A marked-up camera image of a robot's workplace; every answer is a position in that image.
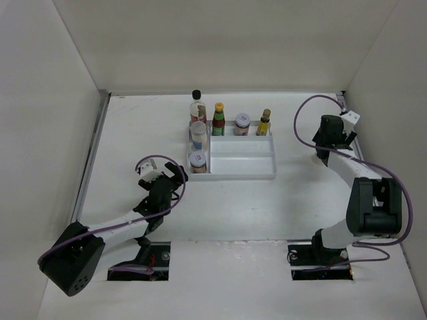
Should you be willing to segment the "brown sauce jar white lid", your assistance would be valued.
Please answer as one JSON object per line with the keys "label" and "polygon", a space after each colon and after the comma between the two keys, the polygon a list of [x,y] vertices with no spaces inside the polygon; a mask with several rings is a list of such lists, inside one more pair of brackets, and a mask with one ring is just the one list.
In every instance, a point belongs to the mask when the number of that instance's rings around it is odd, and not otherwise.
{"label": "brown sauce jar white lid", "polygon": [[247,136],[251,124],[250,116],[247,113],[239,113],[235,118],[234,135]]}

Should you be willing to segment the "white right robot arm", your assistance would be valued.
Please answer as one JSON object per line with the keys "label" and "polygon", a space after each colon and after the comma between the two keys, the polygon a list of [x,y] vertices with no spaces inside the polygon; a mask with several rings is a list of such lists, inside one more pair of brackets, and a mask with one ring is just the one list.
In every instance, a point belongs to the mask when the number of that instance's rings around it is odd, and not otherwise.
{"label": "white right robot arm", "polygon": [[351,188],[345,219],[312,237],[309,254],[319,264],[331,259],[334,249],[360,239],[397,235],[402,228],[401,187],[364,164],[350,147],[359,118],[352,112],[323,115],[313,138],[317,158]]}

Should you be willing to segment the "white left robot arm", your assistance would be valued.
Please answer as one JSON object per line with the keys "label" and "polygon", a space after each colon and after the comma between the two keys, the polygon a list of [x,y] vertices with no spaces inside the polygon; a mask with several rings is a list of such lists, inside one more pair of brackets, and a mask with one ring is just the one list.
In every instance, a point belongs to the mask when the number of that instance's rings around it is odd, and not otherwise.
{"label": "white left robot arm", "polygon": [[98,225],[75,221],[59,236],[52,248],[37,261],[39,270],[66,296],[84,290],[95,275],[104,253],[123,245],[129,260],[116,262],[107,269],[109,281],[166,281],[169,277],[171,245],[153,243],[148,235],[164,221],[181,201],[188,176],[183,166],[168,159],[167,175],[157,170],[153,159],[136,167],[138,185],[147,195],[129,213]]}

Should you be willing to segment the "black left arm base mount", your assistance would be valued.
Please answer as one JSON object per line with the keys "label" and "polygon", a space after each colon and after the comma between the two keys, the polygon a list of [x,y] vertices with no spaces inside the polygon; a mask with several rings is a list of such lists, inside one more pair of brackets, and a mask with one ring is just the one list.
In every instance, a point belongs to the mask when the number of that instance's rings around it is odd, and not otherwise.
{"label": "black left arm base mount", "polygon": [[140,249],[134,259],[123,261],[107,271],[108,281],[167,281],[171,259],[171,242],[137,240]]}

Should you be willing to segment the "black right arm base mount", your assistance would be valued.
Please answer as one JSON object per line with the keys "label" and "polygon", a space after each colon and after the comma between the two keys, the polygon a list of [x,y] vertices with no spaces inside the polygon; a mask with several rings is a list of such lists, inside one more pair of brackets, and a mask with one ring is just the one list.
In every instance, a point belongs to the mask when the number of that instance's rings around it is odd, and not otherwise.
{"label": "black right arm base mount", "polygon": [[311,241],[291,241],[287,260],[294,281],[353,280],[346,249],[315,252]]}

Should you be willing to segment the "white peppercorn jar silver lid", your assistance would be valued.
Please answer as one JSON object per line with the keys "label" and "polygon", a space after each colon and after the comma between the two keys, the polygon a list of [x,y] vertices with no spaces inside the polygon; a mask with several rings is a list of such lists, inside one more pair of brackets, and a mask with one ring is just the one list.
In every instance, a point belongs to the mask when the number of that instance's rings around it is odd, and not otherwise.
{"label": "white peppercorn jar silver lid", "polygon": [[195,150],[207,151],[207,125],[203,121],[195,121],[190,127],[192,145]]}

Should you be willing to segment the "red chili sauce bottle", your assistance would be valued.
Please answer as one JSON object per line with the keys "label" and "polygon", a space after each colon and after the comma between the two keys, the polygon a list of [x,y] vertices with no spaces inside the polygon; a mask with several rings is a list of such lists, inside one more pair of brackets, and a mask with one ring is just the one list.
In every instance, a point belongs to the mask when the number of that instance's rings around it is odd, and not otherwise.
{"label": "red chili sauce bottle", "polygon": [[224,136],[225,124],[224,104],[217,102],[215,104],[215,112],[211,122],[211,134],[213,136]]}

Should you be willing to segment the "white powder shaker blue label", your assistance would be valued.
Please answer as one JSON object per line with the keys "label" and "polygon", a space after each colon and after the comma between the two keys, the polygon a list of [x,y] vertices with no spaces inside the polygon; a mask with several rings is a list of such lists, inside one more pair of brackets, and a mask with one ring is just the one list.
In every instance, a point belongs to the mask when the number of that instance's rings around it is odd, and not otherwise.
{"label": "white powder shaker blue label", "polygon": [[318,156],[315,153],[312,154],[311,159],[317,165],[321,165],[322,164],[322,160],[319,159]]}

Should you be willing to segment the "small yellow oil bottle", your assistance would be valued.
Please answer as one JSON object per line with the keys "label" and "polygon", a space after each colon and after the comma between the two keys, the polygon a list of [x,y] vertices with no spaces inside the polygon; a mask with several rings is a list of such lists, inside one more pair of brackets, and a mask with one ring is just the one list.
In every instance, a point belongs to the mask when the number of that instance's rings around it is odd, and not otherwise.
{"label": "small yellow oil bottle", "polygon": [[268,133],[268,129],[270,127],[270,109],[264,109],[263,114],[261,116],[260,122],[258,124],[258,128],[256,131],[257,136],[266,136]]}

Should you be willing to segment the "dark soy sauce bottle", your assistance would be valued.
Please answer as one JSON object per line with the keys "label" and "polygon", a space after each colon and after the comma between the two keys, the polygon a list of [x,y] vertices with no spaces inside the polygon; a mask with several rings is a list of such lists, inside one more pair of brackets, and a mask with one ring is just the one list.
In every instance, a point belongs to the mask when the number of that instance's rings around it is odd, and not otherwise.
{"label": "dark soy sauce bottle", "polygon": [[193,90],[191,96],[193,98],[193,103],[190,105],[191,123],[196,121],[207,123],[206,106],[205,103],[201,100],[201,91],[198,89]]}

